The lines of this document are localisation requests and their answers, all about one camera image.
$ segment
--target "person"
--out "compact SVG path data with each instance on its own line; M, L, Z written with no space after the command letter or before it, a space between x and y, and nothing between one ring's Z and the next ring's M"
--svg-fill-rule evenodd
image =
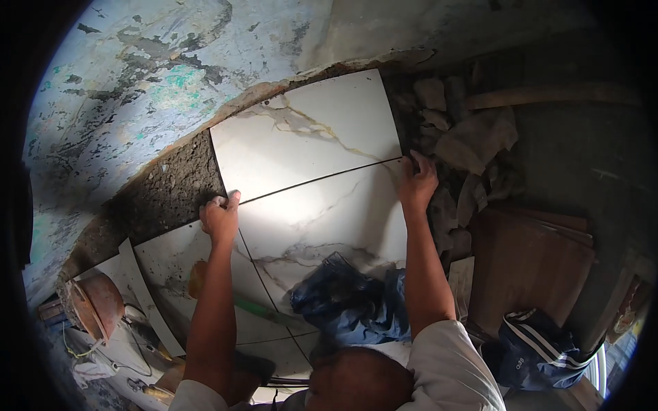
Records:
M407 368L378 351L347 347L313 364L308 391L278 404L244 402L251 398L240 388L247 377L233 370L236 320L230 255L238 232L236 192L230 199L215 197L200 213L213 246L192 317L183 381L170 411L505 409L494 377L455 320L453 296L426 215L438 186L434 163L414 151L411 156L419 172L414 174L412 160L404 157L399 188L407 225L405 300L413 341ZM242 398L236 398L236 392Z

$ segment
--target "wooden plank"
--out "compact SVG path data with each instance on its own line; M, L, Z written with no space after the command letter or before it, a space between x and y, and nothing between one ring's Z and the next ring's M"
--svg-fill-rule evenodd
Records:
M614 83L576 83L535 85L497 90L467 97L468 110L490 109L548 101L601 101L642 106L640 96L632 89Z
M561 226L570 230L576 230L582 233L587 232L587 219L585 218L565 216L552 212L530 210L528 208L519 208L509 205L496 205L494 208L506 212L511 212L513 214L520 214L529 218L534 218L535 220L540 220L546 223L555 224L556 226Z
M594 252L541 224L488 208L470 232L476 259L469 320L496 337L505 313L540 308L563 326Z
M139 265L137 264L135 252L132 249L129 238L119 246L119 255L121 258L121 268L126 274L126 277L128 277L130 285L132 286L132 291L139 302L139 306L149 319L149 323L153 330L155 330L158 338L171 356L178 357L185 355L185 350L181 347L178 340L169 329L165 319L155 305L155 301L153 301L151 292L146 286L144 277L142 276Z

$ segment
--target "wooden board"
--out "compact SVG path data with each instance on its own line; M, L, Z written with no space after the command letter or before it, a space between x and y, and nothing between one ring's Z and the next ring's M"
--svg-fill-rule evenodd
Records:
M574 216L565 216L562 214L555 214L552 212L530 210L527 208L519 208L509 205L496 205L496 209L511 212L513 214L520 214L525 217L534 218L535 220L543 221L556 226L568 228L570 230L587 232L587 219Z
M540 308L564 325L594 251L539 223L489 208L469 229L476 257L469 320L497 337L505 313Z
M576 83L535 85L476 94L466 99L468 110L491 109L546 101L601 101L642 106L640 96L632 89L614 83Z

